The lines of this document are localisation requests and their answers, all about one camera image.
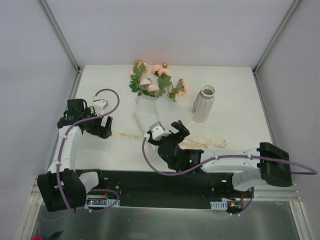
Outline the cream printed ribbon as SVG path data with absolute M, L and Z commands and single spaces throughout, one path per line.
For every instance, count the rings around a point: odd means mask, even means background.
M 142 141 L 144 136 L 120 132 L 120 131 L 112 131 L 113 136 L 128 138 L 133 140 Z M 227 147 L 227 141 L 225 139 L 214 139 L 212 137 L 187 137 L 181 143 L 178 144 L 180 147 L 186 147 L 190 149 L 202 149 L 206 150 L 209 147 L 221 148 L 225 149 Z

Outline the pink flower bouquet white wrap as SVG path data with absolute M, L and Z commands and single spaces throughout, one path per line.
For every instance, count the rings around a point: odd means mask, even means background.
M 187 125 L 192 120 L 188 108 L 177 102 L 187 93 L 188 85 L 182 78 L 174 83 L 166 63 L 149 70 L 146 62 L 136 60 L 130 78 L 129 88 L 137 94 L 134 115 L 145 136 L 158 122 L 165 130 L 171 130 L 172 122 L 180 120 Z

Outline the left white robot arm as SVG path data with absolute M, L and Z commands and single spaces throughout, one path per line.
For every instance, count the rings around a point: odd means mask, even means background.
M 42 199 L 49 212 L 71 209 L 75 211 L 86 204 L 87 194 L 99 195 L 106 183 L 98 169 L 76 173 L 76 158 L 80 139 L 84 133 L 106 139 L 112 135 L 111 116 L 102 125 L 107 100 L 94 98 L 91 106 L 81 98 L 70 99 L 67 109 L 57 122 L 58 147 L 45 174 L 37 177 Z

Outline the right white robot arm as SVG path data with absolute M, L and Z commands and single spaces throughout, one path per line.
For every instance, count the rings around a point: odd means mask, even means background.
M 225 192 L 233 198 L 260 185 L 290 187 L 293 184 L 289 154 L 269 142 L 227 155 L 217 151 L 182 149 L 179 144 L 190 132 L 181 120 L 174 121 L 171 126 L 176 133 L 165 130 L 160 122 L 156 122 L 149 127 L 146 142 L 157 147 L 159 157 L 177 175 L 190 172 L 231 174 Z

